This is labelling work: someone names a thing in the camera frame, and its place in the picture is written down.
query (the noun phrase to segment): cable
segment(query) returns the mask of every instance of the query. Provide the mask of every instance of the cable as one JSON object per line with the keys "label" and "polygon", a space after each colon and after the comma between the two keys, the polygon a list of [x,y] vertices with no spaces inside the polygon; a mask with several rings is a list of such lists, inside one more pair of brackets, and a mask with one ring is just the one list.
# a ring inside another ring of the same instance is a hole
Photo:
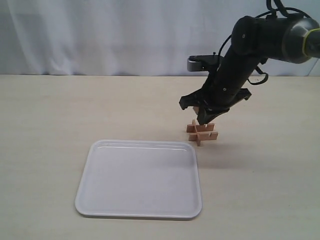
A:
{"label": "cable", "polygon": [[[311,19],[311,16],[309,16],[308,14],[306,14],[304,11],[301,11],[297,8],[294,8],[294,7],[285,7],[284,8],[285,10],[288,10],[288,11],[293,11],[293,12],[296,12],[296,13],[299,13],[299,14],[302,14],[303,16],[305,16],[306,18],[308,19]],[[275,12],[279,12],[280,9],[277,8],[277,9],[274,9],[273,11],[266,11],[264,13],[261,13],[260,15],[256,16],[256,18],[261,18],[261,17],[264,17],[268,14],[272,14],[272,13],[275,13]],[[231,39],[231,35],[227,37],[227,39],[223,42],[223,44],[221,45],[220,49],[219,49],[219,52],[218,52],[218,66],[220,65],[220,55],[221,55],[221,52],[222,50],[224,49],[225,45],[227,44],[227,42]]]}

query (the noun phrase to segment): wooden piece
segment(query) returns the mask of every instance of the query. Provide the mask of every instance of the wooden piece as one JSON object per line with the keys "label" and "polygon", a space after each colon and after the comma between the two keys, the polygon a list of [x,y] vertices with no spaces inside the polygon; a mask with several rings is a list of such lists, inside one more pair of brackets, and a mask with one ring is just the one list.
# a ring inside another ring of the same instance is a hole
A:
{"label": "wooden piece", "polygon": [[189,134],[189,141],[196,142],[197,146],[201,146],[201,141],[217,140],[218,132],[214,131],[215,124],[206,125],[196,124],[196,120],[192,120],[192,124],[186,126],[186,132]]}

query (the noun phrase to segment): white backdrop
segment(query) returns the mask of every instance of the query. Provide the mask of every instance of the white backdrop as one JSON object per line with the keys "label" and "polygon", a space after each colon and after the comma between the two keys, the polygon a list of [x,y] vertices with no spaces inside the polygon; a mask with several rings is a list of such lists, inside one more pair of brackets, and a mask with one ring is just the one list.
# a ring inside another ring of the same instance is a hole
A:
{"label": "white backdrop", "polygon": [[[282,2],[320,21],[319,0]],[[266,0],[0,0],[0,74],[191,75],[189,55],[217,52],[239,18],[266,10]],[[262,69],[308,76],[316,66]]]}

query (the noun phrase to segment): yellow ring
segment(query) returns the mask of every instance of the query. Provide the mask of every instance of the yellow ring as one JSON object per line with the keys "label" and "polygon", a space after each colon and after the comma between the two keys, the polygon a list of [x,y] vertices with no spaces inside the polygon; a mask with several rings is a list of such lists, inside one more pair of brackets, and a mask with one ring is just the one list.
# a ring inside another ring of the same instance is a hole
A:
{"label": "yellow ring", "polygon": [[319,31],[319,30],[320,30],[320,28],[312,29],[312,30],[308,31],[308,32],[306,33],[306,35],[304,36],[304,38],[303,38],[302,53],[303,53],[305,56],[307,56],[307,57],[309,57],[309,56],[306,54],[306,51],[305,51],[305,49],[306,49],[307,37],[309,36],[310,33],[314,32],[314,31]]}

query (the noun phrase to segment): robotic arm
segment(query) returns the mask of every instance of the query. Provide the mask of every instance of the robotic arm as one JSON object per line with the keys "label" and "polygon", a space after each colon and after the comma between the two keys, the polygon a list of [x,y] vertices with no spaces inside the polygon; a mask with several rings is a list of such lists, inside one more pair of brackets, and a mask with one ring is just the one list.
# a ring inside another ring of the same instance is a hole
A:
{"label": "robotic arm", "polygon": [[[244,16],[235,24],[232,34],[223,43],[218,55],[190,56],[188,71],[208,71],[203,86],[180,99],[184,110],[193,107],[200,125],[208,124],[251,93],[242,88],[254,70],[268,74],[258,68],[259,64],[273,59],[293,64],[304,63],[311,58],[320,58],[320,25],[306,13],[284,7],[280,0],[266,1],[268,12],[257,17]],[[278,18],[277,12],[284,17]],[[228,40],[231,45],[224,57],[221,51]]]}

